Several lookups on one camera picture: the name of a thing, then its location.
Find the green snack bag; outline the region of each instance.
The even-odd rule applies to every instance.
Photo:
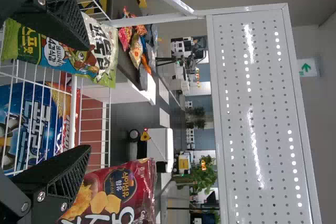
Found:
[[[100,25],[82,13],[90,40],[89,51],[78,51],[37,33],[13,19],[5,22],[2,58],[18,59],[58,69],[115,88],[118,64],[118,30]]]

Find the metal screw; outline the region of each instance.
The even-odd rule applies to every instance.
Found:
[[[23,205],[21,206],[21,212],[24,212],[24,211],[26,211],[27,209],[28,209],[28,203],[25,202],[25,203],[23,203]]]
[[[38,201],[38,202],[41,202],[41,201],[43,201],[43,200],[45,199],[45,197],[46,197],[46,192],[45,192],[45,191],[41,191],[41,192],[38,194],[38,196],[37,196],[37,201]]]
[[[45,5],[45,4],[46,4],[46,0],[37,0],[37,2],[38,2],[40,5]]]
[[[61,206],[61,211],[64,212],[67,209],[68,204],[64,202]]]

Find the cartoon character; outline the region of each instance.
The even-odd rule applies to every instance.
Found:
[[[3,157],[3,151],[5,149],[5,155],[4,155],[4,170],[9,170],[14,167],[15,163],[15,155],[9,153],[11,150],[11,143],[13,138],[13,131],[19,128],[19,122],[20,122],[20,116],[15,114],[10,114],[9,116],[6,116],[5,123],[0,123],[0,158]],[[21,124],[24,124],[26,120],[22,116]]]
[[[69,59],[71,62],[72,66],[77,70],[77,71],[82,71],[82,72],[92,72],[95,74],[98,74],[99,68],[96,66],[97,59],[91,52],[92,50],[95,49],[95,45],[90,45],[90,50],[88,52],[83,52],[83,51],[77,51],[72,49],[71,47],[68,47],[62,43],[59,43],[65,52],[65,57],[64,59]]]

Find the exit sign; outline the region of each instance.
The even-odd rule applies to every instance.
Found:
[[[319,75],[314,58],[299,59],[298,68],[300,77],[314,77]]]

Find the yellow label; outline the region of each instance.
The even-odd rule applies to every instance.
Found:
[[[178,160],[178,168],[179,169],[189,169],[188,159],[179,159]]]

